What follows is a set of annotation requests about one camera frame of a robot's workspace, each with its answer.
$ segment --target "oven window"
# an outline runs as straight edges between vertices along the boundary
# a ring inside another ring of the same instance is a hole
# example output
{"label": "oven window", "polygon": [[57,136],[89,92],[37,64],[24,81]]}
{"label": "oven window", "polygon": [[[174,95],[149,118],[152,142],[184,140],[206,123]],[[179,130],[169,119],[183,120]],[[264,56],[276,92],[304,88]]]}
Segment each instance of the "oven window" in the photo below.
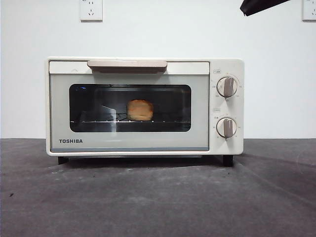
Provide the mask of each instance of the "oven window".
{"label": "oven window", "polygon": [[188,85],[74,84],[69,89],[74,132],[186,132]]}

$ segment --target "toaster oven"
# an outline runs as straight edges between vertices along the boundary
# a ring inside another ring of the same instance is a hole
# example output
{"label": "toaster oven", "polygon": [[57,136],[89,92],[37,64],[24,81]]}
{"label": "toaster oven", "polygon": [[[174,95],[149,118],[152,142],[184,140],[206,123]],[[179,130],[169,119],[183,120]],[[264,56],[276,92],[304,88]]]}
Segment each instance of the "toaster oven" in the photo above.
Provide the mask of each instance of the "toaster oven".
{"label": "toaster oven", "polygon": [[50,57],[46,151],[58,157],[243,151],[239,59]]}

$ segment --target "gray surface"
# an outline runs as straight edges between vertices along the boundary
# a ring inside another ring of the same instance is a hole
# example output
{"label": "gray surface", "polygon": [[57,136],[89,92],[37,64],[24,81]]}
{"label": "gray surface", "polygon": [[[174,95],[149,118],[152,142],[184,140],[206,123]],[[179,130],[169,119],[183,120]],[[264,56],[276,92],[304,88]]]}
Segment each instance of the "gray surface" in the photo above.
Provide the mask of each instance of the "gray surface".
{"label": "gray surface", "polygon": [[1,141],[1,237],[314,237],[316,140],[216,158],[72,160]]}

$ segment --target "electrical socket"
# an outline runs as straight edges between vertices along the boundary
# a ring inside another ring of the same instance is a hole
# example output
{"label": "electrical socket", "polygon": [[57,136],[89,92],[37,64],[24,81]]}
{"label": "electrical socket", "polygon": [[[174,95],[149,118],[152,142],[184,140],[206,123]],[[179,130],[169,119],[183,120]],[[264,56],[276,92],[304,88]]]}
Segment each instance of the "electrical socket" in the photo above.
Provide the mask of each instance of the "electrical socket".
{"label": "electrical socket", "polygon": [[80,0],[80,20],[102,21],[103,0]]}
{"label": "electrical socket", "polygon": [[303,21],[316,21],[316,0],[303,0]]}

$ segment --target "timer dial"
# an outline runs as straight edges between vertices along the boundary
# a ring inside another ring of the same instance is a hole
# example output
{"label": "timer dial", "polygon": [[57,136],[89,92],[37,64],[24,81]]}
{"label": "timer dial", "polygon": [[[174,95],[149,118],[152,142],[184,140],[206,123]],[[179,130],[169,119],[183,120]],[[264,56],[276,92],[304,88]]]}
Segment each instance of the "timer dial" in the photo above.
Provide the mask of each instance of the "timer dial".
{"label": "timer dial", "polygon": [[237,82],[233,77],[224,77],[217,83],[218,93],[225,97],[233,96],[237,91]]}
{"label": "timer dial", "polygon": [[217,122],[216,130],[221,137],[230,138],[235,135],[237,125],[231,118],[222,118]]}

